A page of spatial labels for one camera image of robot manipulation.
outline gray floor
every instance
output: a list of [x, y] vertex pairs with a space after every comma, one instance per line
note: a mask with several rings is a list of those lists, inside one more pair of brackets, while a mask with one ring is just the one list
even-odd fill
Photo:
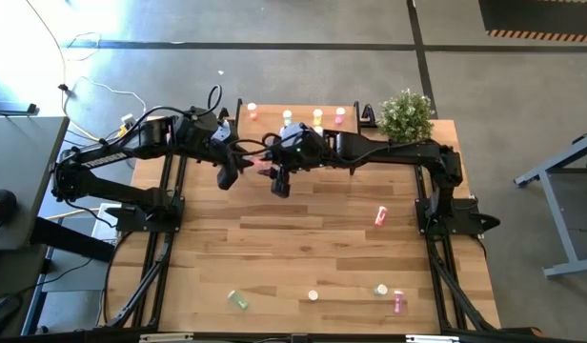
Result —
[[[25, 44], [8, 47], [14, 51], [8, 58], [2, 52], [0, 96], [14, 94], [39, 103], [43, 113], [57, 114], [60, 93], [55, 86], [62, 82], [62, 67], [53, 42], [24, 2], [5, 3], [0, 28], [18, 25], [25, 30], [9, 30], [7, 38], [0, 34], [0, 48], [11, 41]], [[132, 41], [413, 42], [404, 0], [33, 4], [62, 41], [99, 31], [105, 39]], [[416, 4], [426, 44], [554, 45], [488, 37], [476, 0]], [[66, 56], [76, 59], [84, 53], [69, 50]], [[565, 261], [556, 226], [539, 185], [518, 190], [512, 183], [587, 132], [587, 54], [428, 53], [427, 58], [438, 115], [456, 122], [472, 191], [482, 211], [502, 221], [486, 237], [502, 326], [536, 326], [546, 335], [587, 340], [587, 273], [551, 281], [543, 277], [542, 267]], [[413, 52], [101, 50], [86, 61], [68, 63], [68, 83], [77, 82], [68, 112], [80, 125], [102, 135], [115, 129], [121, 116], [138, 116], [140, 105], [128, 96], [91, 86], [77, 79], [79, 75], [136, 91], [149, 107], [204, 104], [211, 85], [220, 83], [223, 105], [231, 111], [238, 97], [281, 104], [360, 100], [377, 108], [379, 101], [401, 89], [421, 91]], [[82, 142], [74, 136], [68, 139]], [[132, 171], [116, 164], [99, 174], [128, 182]], [[47, 196], [42, 214], [65, 210]], [[42, 324], [56, 331], [86, 328], [94, 320], [97, 302], [97, 293], [56, 293], [49, 298]], [[71, 303], [76, 306], [64, 306]], [[76, 312], [86, 315], [74, 317]]]

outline potted plant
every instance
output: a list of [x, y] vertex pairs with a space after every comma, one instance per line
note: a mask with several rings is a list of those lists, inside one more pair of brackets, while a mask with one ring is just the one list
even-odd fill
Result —
[[380, 134], [396, 143], [416, 142], [431, 137], [430, 114], [431, 99], [407, 89], [382, 103], [376, 125]]

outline wooden tabletop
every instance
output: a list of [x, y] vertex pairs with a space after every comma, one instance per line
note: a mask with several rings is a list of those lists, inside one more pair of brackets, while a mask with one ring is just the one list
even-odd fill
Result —
[[[319, 108], [324, 129], [356, 131], [353, 107], [344, 107], [339, 126], [334, 122], [336, 107]], [[258, 105], [253, 121], [243, 106], [238, 132], [254, 139], [278, 133], [284, 110], [293, 112], [294, 122], [312, 126], [314, 109]], [[455, 123], [434, 124], [433, 138], [460, 151]], [[374, 130], [362, 133], [377, 138]], [[163, 159], [138, 161], [132, 184], [157, 186], [162, 165]], [[270, 179], [254, 168], [245, 170], [226, 192], [216, 186], [217, 172], [194, 161], [186, 169], [186, 210], [173, 246], [161, 331], [438, 333], [427, 249], [417, 233], [412, 167], [368, 164], [354, 176], [332, 169], [293, 174], [287, 199], [271, 194]], [[468, 195], [465, 178], [455, 196]], [[374, 226], [379, 206], [388, 209], [381, 228]], [[146, 233], [132, 234], [114, 260], [111, 315], [138, 284], [147, 239]], [[462, 289], [498, 326], [482, 249], [469, 237], [452, 240]], [[378, 284], [385, 284], [389, 293], [374, 295]], [[228, 299], [233, 290], [249, 303], [247, 310]], [[318, 300], [309, 299], [311, 290], [318, 292]], [[395, 290], [404, 292], [401, 314], [394, 313]], [[149, 299], [146, 313], [153, 295]], [[452, 297], [446, 293], [445, 299], [454, 323]]]

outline table leg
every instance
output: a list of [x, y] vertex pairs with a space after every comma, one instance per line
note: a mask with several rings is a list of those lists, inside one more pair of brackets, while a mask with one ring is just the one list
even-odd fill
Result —
[[75, 232], [44, 218], [35, 220], [31, 243], [46, 244], [66, 252], [79, 253], [99, 261], [109, 262], [113, 245]]

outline wooden table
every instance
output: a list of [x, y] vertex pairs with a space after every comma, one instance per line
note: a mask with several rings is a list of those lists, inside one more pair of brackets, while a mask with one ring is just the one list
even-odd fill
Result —
[[[345, 107], [346, 119], [340, 126], [334, 123], [335, 108], [320, 107], [323, 128], [357, 131], [353, 107]], [[278, 133], [285, 109], [293, 112], [294, 122], [313, 123], [315, 107], [258, 105], [257, 121], [252, 121], [243, 106], [239, 135], [258, 139], [269, 131]], [[434, 124], [434, 139], [460, 151], [455, 123]], [[377, 137], [374, 130], [362, 133]], [[139, 161], [134, 186], [157, 186], [162, 165], [162, 159]], [[253, 168], [227, 192], [217, 188], [217, 172], [210, 164], [194, 161], [186, 169], [186, 210], [173, 246], [160, 331], [438, 332], [427, 249], [417, 233], [412, 167], [368, 164], [354, 176], [332, 169], [293, 174], [287, 199], [271, 194], [270, 179]], [[455, 196], [468, 195], [465, 178]], [[389, 209], [381, 228], [374, 226], [378, 206]], [[147, 239], [146, 233], [132, 234], [115, 258], [109, 286], [111, 315], [139, 281]], [[482, 249], [469, 237], [452, 240], [462, 289], [498, 326]], [[387, 285], [389, 294], [374, 295], [378, 284]], [[246, 311], [228, 300], [232, 290], [249, 302]], [[310, 290], [318, 292], [317, 301], [309, 300]], [[394, 314], [394, 290], [405, 294], [403, 314]], [[448, 292], [445, 299], [454, 323]]]

